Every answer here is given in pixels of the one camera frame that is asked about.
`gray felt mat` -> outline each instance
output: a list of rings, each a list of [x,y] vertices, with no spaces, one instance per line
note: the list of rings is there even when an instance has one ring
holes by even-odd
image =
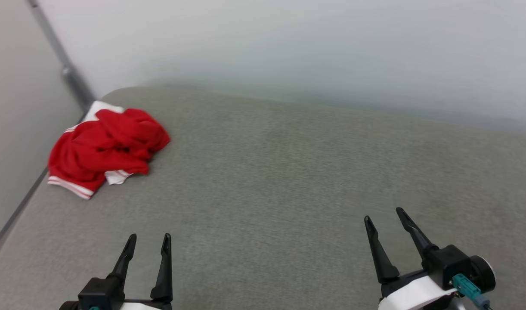
[[[43,183],[1,248],[0,310],[58,309],[131,233],[125,292],[147,298],[165,232],[176,310],[376,309],[365,215],[401,273],[420,266],[398,206],[495,267],[493,308],[526,309],[526,137],[190,90],[103,100],[146,110],[173,141],[150,175],[89,201]]]

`teal cable plug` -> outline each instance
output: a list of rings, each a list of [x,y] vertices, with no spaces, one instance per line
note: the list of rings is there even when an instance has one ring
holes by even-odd
[[[458,292],[467,296],[472,300],[473,304],[480,310],[489,310],[491,308],[491,301],[487,296],[481,294],[481,290],[470,279],[458,273],[452,278],[452,286],[458,290]]]

